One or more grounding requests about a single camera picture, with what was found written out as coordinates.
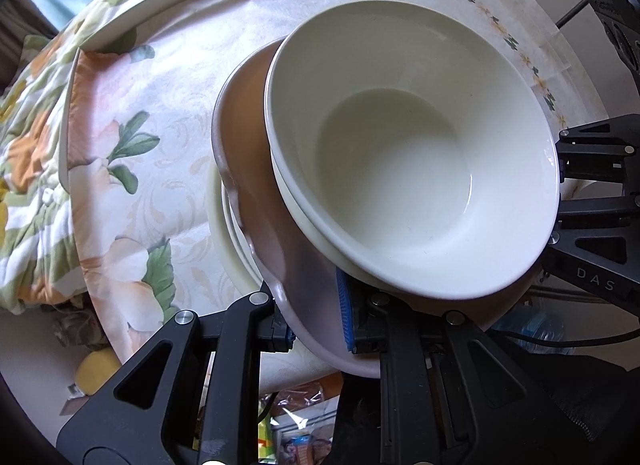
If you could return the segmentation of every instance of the black device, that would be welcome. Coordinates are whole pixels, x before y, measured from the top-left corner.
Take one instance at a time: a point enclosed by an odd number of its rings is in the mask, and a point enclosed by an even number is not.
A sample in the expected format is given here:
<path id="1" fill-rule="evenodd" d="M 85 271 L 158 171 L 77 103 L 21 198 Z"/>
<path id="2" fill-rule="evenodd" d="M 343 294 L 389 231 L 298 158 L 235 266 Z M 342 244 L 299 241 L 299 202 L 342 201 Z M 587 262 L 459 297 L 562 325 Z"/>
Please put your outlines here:
<path id="1" fill-rule="evenodd" d="M 588 1 L 640 88 L 638 1 Z M 640 115 L 562 131 L 556 147 L 562 178 L 620 182 L 624 195 L 561 202 L 543 266 L 640 315 Z M 354 351 L 380 353 L 382 378 L 345 376 L 327 465 L 637 459 L 638 370 L 625 373 L 590 357 L 526 355 L 460 312 L 418 314 L 377 289 L 350 278 L 348 283 Z M 292 342 L 266 286 L 225 312 L 202 318 L 179 312 L 65 425 L 60 453 L 28 421 L 0 377 L 3 459 L 252 464 L 260 352 L 286 352 Z M 196 414 L 212 351 L 195 451 Z"/>

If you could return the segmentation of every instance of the yellow object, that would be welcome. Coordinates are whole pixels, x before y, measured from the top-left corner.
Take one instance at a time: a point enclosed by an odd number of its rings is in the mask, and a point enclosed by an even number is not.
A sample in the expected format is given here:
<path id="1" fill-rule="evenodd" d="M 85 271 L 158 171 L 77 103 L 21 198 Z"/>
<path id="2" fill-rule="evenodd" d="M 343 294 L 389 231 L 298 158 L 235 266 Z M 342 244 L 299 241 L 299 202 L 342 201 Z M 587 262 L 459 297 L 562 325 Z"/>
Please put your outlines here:
<path id="1" fill-rule="evenodd" d="M 94 395 L 120 366 L 111 348 L 89 353 L 76 369 L 76 385 L 84 394 Z"/>

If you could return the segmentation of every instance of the green leaf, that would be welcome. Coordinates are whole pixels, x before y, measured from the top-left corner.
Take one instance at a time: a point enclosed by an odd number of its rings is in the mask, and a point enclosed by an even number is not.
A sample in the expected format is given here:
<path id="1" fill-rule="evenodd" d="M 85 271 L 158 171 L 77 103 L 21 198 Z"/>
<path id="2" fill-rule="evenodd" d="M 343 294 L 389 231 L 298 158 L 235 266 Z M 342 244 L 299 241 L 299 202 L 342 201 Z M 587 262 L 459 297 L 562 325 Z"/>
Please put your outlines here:
<path id="1" fill-rule="evenodd" d="M 135 194 L 138 190 L 138 178 L 128 167 L 124 165 L 114 165 L 108 168 L 109 174 L 120 181 L 124 185 L 124 190 L 129 194 Z"/>
<path id="2" fill-rule="evenodd" d="M 129 55 L 131 56 L 131 62 L 140 62 L 141 60 L 152 59 L 156 56 L 156 52 L 149 44 L 142 44 L 133 48 Z"/>
<path id="3" fill-rule="evenodd" d="M 118 158 L 129 158 L 129 156 L 145 154 L 158 145 L 158 143 L 160 143 L 160 138 L 157 136 L 147 134 L 146 132 L 139 132 L 124 145 L 116 146 L 108 160 L 112 162 Z"/>
<path id="4" fill-rule="evenodd" d="M 164 310 L 164 320 L 162 320 L 162 323 L 165 324 L 170 321 L 174 317 L 174 315 L 178 313 L 178 311 L 180 310 L 175 306 L 170 306 L 169 308 Z"/>
<path id="5" fill-rule="evenodd" d="M 171 303 L 175 298 L 174 267 L 171 264 L 171 245 L 168 239 L 149 251 L 146 273 L 142 282 L 147 283 L 153 289 L 156 301 L 165 313 L 166 322 L 167 315 L 173 308 Z"/>
<path id="6" fill-rule="evenodd" d="M 118 142 L 116 149 L 118 148 L 118 146 L 125 145 L 127 141 L 129 141 L 133 137 L 133 135 L 137 133 L 139 128 L 142 127 L 148 117 L 148 112 L 139 111 L 129 122 L 124 125 L 120 124 L 120 127 L 118 129 L 118 133 L 120 134 L 120 141 Z"/>
<path id="7" fill-rule="evenodd" d="M 117 53 L 118 55 L 128 53 L 136 45 L 137 37 L 138 32 L 135 28 L 131 28 L 129 31 L 120 35 L 115 41 L 102 48 L 100 53 Z"/>

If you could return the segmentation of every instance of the stack of dishes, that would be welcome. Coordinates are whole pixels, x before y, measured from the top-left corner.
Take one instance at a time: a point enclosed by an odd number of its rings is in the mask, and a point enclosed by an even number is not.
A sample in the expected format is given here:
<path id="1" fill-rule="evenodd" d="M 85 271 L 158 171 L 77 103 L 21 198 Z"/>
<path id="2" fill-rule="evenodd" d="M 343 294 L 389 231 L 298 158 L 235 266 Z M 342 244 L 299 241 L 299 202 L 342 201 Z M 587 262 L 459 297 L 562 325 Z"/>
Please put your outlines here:
<path id="1" fill-rule="evenodd" d="M 411 4 L 337 6 L 251 55 L 212 145 L 247 272 L 308 349 L 365 377 L 379 364 L 346 349 L 336 267 L 486 328 L 530 285 L 556 219 L 554 140 L 526 82 Z"/>

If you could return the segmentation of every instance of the metal screw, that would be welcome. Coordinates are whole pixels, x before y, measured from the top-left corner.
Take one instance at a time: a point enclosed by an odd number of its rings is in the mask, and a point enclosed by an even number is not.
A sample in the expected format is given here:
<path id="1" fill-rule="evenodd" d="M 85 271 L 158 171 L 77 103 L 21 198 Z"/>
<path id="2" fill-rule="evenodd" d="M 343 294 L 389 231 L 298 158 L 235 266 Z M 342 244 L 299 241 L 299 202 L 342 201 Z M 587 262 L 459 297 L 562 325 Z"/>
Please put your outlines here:
<path id="1" fill-rule="evenodd" d="M 444 318 L 452 326 L 460 326 L 461 324 L 464 324 L 466 320 L 464 314 L 456 310 L 447 311 Z"/>
<path id="2" fill-rule="evenodd" d="M 263 291 L 257 291 L 251 294 L 249 297 L 249 302 L 251 304 L 264 304 L 269 300 L 269 296 Z"/>
<path id="3" fill-rule="evenodd" d="M 194 317 L 195 315 L 193 314 L 193 311 L 180 310 L 178 311 L 178 313 L 175 314 L 174 318 L 178 324 L 188 324 L 193 320 Z"/>
<path id="4" fill-rule="evenodd" d="M 386 306 L 389 304 L 389 296 L 386 293 L 379 291 L 371 296 L 371 302 L 376 306 Z"/>

